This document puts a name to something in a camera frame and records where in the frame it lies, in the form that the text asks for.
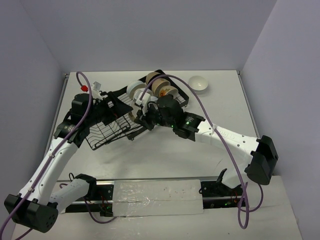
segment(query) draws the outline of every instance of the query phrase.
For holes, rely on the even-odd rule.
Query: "tabletop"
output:
[[[204,209],[202,214],[118,217],[108,224],[94,222],[88,213],[63,213],[47,233],[31,231],[24,240],[302,240],[280,176],[263,186],[262,206],[250,214],[249,225],[239,227],[236,208]],[[248,185],[250,206],[260,200],[257,184]],[[27,230],[15,227],[12,239]]]
[[[250,110],[241,82],[235,70],[227,71],[165,71],[185,81],[202,76],[209,81],[209,91],[199,97],[211,120],[234,132],[256,136]],[[91,83],[101,83],[101,90],[115,91],[148,74],[148,71],[85,72]],[[185,108],[202,115],[191,92],[177,82],[190,97]],[[80,88],[72,72],[54,125],[61,123]],[[157,127],[130,141],[122,138],[92,151],[87,142],[70,159],[59,182],[68,180],[68,173],[91,175],[97,179],[144,179],[218,176],[222,169],[232,168],[223,149],[177,137],[171,129]],[[264,201],[260,209],[250,214],[246,230],[239,227],[236,208],[204,209],[201,214],[118,217],[109,224],[97,224],[88,213],[60,214],[53,228],[43,234],[32,231],[24,239],[47,240],[302,240],[297,222],[280,176],[273,176],[263,186]],[[260,200],[256,184],[248,185],[250,206]],[[108,218],[95,217],[101,221]],[[27,229],[17,225],[12,239]]]
[[[211,120],[224,128],[247,136],[256,131],[238,73],[235,70],[165,71],[188,81],[202,76],[209,89],[199,94]],[[91,83],[101,83],[102,91],[119,90],[150,71],[85,72]],[[189,96],[185,111],[204,116],[192,93],[180,82],[174,82]],[[55,126],[63,121],[76,94],[81,93],[75,72],[71,72]],[[221,170],[232,168],[227,152],[214,146],[176,136],[172,129],[155,127],[133,141],[126,137],[93,151],[86,141],[70,159],[59,181],[69,179],[70,172],[83,173],[97,179],[144,179],[218,176]]]

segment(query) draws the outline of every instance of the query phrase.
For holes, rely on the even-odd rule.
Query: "black tray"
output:
[[[157,70],[160,74],[165,74],[162,70]],[[171,86],[178,89],[178,96],[176,100],[180,103],[181,107],[186,107],[189,102],[189,96],[181,90],[169,77],[164,77],[168,80]],[[146,82],[146,76],[139,79],[139,81]],[[113,92],[117,98],[123,103],[130,106],[131,99],[127,95],[127,87]],[[90,128],[90,134],[86,137],[86,141],[92,150],[97,150],[103,145],[112,143],[115,140],[127,137],[129,140],[134,140],[136,136],[147,130],[144,126],[137,124],[130,120],[128,114],[119,117],[109,125],[104,125],[102,122]]]

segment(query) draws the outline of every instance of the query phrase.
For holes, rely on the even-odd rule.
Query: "red connector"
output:
[[[81,90],[84,92],[88,92],[88,87],[86,85],[82,85]]]

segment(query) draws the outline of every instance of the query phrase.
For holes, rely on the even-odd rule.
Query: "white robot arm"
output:
[[[109,101],[112,101],[112,107],[108,106]],[[69,185],[52,193],[55,183],[67,162],[89,134],[89,128],[100,122],[108,125],[132,110],[130,106],[119,101],[117,96],[113,96],[112,92],[108,93],[107,98],[96,99],[95,103],[92,102],[91,104],[90,114],[86,117],[81,127],[74,132],[53,156],[53,149],[79,122],[88,105],[88,94],[82,93],[75,96],[70,112],[57,127],[49,151],[32,178],[19,191],[18,195],[10,194],[6,198],[4,205],[8,212],[11,213],[17,204],[30,193],[30,190],[32,191],[13,215],[12,220],[14,222],[45,233],[52,228],[58,214],[63,209],[77,199],[81,197],[89,199],[95,193],[96,179],[84,174],[76,176]],[[138,111],[136,123],[149,130],[152,130],[154,126],[169,127],[181,138],[224,148],[221,139],[215,132],[216,130],[223,136],[230,150],[236,156],[237,161],[240,161],[238,166],[242,178],[245,181],[252,180],[261,185],[269,184],[278,160],[271,138],[263,136],[258,139],[244,136],[216,125],[211,126],[203,117],[194,113],[184,112],[171,95],[159,98],[155,104],[148,104],[148,101],[145,101],[141,110]],[[53,160],[37,185],[31,188],[48,157],[53,157]],[[240,182],[237,173],[233,169],[227,169],[222,171],[216,184],[219,191],[222,189],[222,191],[228,192],[239,186]]]

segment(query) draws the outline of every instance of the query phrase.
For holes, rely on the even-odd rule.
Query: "gray wall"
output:
[[[242,69],[276,0],[21,0],[63,70]]]
[[[43,158],[63,84],[62,72],[17,0],[0,1],[0,224]],[[11,239],[10,222],[3,240]]]
[[[319,0],[278,0],[242,71],[259,132],[276,143],[304,240],[320,234],[319,9]]]

